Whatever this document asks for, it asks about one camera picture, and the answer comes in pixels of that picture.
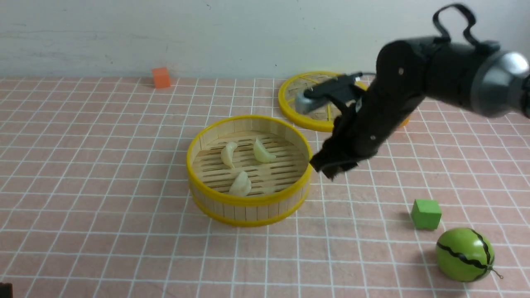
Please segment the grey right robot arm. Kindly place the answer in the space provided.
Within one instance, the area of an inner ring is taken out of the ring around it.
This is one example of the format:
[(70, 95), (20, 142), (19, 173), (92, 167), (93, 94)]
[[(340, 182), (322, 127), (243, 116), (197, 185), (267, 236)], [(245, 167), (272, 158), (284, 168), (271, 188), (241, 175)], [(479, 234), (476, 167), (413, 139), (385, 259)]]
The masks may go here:
[(426, 98), (486, 118), (515, 112), (529, 117), (529, 63), (491, 43), (484, 48), (435, 38), (396, 40), (377, 56), (376, 75), (364, 90), (362, 72), (341, 74), (305, 90), (310, 107), (335, 105), (341, 114), (331, 136), (310, 160), (327, 178), (374, 157)]

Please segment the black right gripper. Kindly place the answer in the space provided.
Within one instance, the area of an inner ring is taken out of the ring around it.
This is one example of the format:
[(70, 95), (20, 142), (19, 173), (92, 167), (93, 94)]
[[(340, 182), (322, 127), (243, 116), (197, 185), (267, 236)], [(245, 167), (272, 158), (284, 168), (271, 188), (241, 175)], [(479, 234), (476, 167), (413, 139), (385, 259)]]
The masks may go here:
[(385, 45), (376, 59), (376, 77), (363, 96), (357, 118), (346, 127), (335, 126), (311, 166), (329, 180), (373, 157), (390, 134), (424, 98), (429, 61), (425, 39), (396, 40)]

